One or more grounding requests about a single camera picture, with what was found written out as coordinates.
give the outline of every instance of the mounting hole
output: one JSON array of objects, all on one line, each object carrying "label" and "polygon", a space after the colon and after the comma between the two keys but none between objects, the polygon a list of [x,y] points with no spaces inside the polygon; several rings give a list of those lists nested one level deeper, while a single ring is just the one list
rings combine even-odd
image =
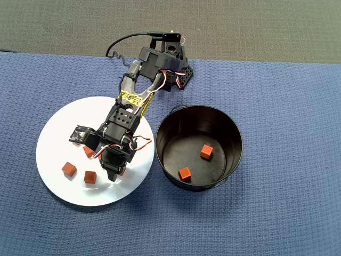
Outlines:
[{"label": "mounting hole", "polygon": [[126,111],[128,111],[129,113],[133,112],[133,105],[126,105]]},{"label": "mounting hole", "polygon": [[176,48],[175,48],[174,45],[169,45],[169,46],[167,46],[167,51],[168,51],[168,52],[173,53],[175,50],[176,50]]}]

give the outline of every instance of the yellow label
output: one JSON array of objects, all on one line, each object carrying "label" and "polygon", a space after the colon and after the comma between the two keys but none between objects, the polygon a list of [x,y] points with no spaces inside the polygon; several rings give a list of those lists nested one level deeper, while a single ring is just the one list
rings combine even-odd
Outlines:
[{"label": "yellow label", "polygon": [[129,103],[136,105],[138,107],[140,106],[140,103],[143,100],[140,96],[138,96],[136,94],[131,94],[127,91],[122,91],[122,99],[127,100],[127,101],[129,101]]},{"label": "yellow label", "polygon": [[152,93],[152,95],[150,96],[149,100],[145,104],[144,109],[143,109],[142,114],[141,114],[141,119],[142,119],[142,116],[144,115],[144,113],[146,112],[146,110],[147,110],[147,108],[149,106],[149,103],[151,102],[151,99],[153,98],[153,96],[154,96],[154,94]]}]

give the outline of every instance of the black bucket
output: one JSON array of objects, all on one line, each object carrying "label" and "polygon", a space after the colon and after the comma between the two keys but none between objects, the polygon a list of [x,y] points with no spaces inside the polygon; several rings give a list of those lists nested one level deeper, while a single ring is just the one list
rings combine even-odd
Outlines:
[{"label": "black bucket", "polygon": [[[170,113],[161,122],[155,141],[167,178],[174,185],[193,191],[224,183],[237,168],[243,152],[242,136],[234,121],[207,106],[189,106]],[[209,160],[200,157],[204,144],[213,147]],[[178,172],[185,167],[192,177],[182,181]]]}]

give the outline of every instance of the red wire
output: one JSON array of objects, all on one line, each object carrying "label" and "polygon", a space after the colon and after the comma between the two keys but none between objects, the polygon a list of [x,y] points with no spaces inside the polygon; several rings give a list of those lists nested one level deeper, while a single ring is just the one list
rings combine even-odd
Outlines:
[{"label": "red wire", "polygon": [[111,144],[111,145],[106,145],[106,146],[104,146],[97,154],[95,154],[95,156],[93,157],[93,158],[97,158],[97,157],[99,157],[100,155],[102,155],[102,153],[104,152],[104,150],[106,149],[106,148],[108,148],[108,147],[112,147],[112,146],[117,146],[117,147],[120,147],[120,148],[122,148],[122,146],[121,145],[119,145],[119,144]]},{"label": "red wire", "polygon": [[145,137],[143,137],[143,136],[141,136],[141,135],[133,136],[133,139],[134,139],[134,138],[138,138],[138,137],[141,137],[142,139],[149,140],[149,141],[148,141],[146,144],[144,144],[142,147],[136,148],[136,149],[133,148],[132,141],[131,141],[130,144],[129,144],[129,146],[130,146],[130,148],[131,148],[132,150],[136,150],[136,151],[141,150],[142,148],[144,148],[145,146],[147,146],[149,143],[151,143],[151,139],[150,139],[150,138],[145,138]]},{"label": "red wire", "polygon": [[177,86],[179,87],[179,89],[181,89],[181,83],[180,83],[178,76],[176,77],[176,83],[177,83]]}]

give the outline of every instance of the gray carpet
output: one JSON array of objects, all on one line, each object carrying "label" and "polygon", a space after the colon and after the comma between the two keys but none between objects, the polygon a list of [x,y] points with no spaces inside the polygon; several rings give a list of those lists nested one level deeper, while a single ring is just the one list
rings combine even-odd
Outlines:
[{"label": "gray carpet", "polygon": [[[103,56],[135,32],[181,32],[191,59],[341,63],[340,0],[0,0],[0,48]],[[138,56],[149,39],[116,50]]]}]

